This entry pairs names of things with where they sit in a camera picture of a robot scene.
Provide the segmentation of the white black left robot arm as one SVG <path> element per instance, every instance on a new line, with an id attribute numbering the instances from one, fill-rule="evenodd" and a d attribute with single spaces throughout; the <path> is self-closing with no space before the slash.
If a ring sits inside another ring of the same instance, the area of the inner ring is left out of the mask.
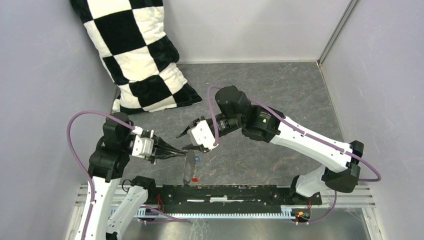
<path id="1" fill-rule="evenodd" d="M 73 147 L 71 126 L 77 117 L 96 114 L 105 117 L 103 135 L 85 167 Z M 115 192 L 130 157 L 154 163 L 174 157 L 185 157 L 187 152 L 175 148 L 155 135 L 153 130 L 144 130 L 134 125 L 123 112 L 108 114 L 102 111 L 81 111 L 69 121 L 66 129 L 71 153 L 87 177 L 87 197 L 82 212 L 76 240 L 121 240 L 139 209 L 147 210 L 149 217 L 143 222 L 153 224 L 154 216 L 166 217 L 166 222 L 178 222 L 179 218 L 164 212 L 165 204 L 156 190 L 152 178 L 136 176 L 126 192 L 124 200 L 112 212 Z"/>

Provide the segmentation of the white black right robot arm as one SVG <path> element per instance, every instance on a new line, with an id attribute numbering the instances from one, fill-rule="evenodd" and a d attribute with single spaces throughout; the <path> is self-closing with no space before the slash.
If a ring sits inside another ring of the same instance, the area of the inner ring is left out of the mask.
<path id="1" fill-rule="evenodd" d="M 363 143 L 346 143 L 320 135 L 282 112 L 262 103 L 253 104 L 234 85 L 219 89 L 214 99 L 221 113 L 193 120 L 179 134 L 190 136 L 191 143 L 184 149 L 207 153 L 218 146 L 220 137 L 241 130 L 251 140 L 287 147 L 318 161 L 318 169 L 293 178 L 288 196 L 295 204 L 302 204 L 322 190 L 351 193 L 357 186 L 361 168 L 353 156 L 362 156 Z"/>

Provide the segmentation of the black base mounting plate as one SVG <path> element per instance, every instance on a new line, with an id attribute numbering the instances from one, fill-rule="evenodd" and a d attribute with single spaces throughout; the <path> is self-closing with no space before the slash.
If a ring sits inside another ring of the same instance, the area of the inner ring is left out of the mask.
<path id="1" fill-rule="evenodd" d="M 163 185 L 148 192 L 147 205 L 166 214 L 274 214 L 282 206 L 319 206 L 321 194 L 304 197 L 279 185 Z"/>

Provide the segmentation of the black white checkered pillow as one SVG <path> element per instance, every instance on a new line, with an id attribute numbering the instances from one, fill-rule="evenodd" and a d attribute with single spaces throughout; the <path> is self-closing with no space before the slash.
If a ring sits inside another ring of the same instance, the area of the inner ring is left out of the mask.
<path id="1" fill-rule="evenodd" d="M 202 98 L 177 67 L 179 52 L 164 30 L 161 0 L 73 0 L 119 88 L 112 109 L 128 115 L 192 106 Z"/>

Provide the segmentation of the aluminium corner frame post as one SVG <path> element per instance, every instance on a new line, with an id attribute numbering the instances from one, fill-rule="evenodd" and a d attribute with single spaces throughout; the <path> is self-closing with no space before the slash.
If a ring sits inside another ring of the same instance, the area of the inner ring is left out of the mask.
<path id="1" fill-rule="evenodd" d="M 339 39 L 341 33 L 343 32 L 344 28 L 346 27 L 348 21 L 350 20 L 352 14 L 356 10 L 358 4 L 360 3 L 360 0 L 350 0 L 348 2 L 347 7 L 345 8 L 342 16 L 340 17 L 338 23 L 336 24 L 336 27 L 334 28 L 330 38 L 328 39 L 323 51 L 321 52 L 321 55 L 319 56 L 317 62 L 317 65 L 319 68 L 322 68 L 322 65 L 328 58 L 331 50 L 333 49 L 334 45 L 336 44 L 337 40 Z"/>

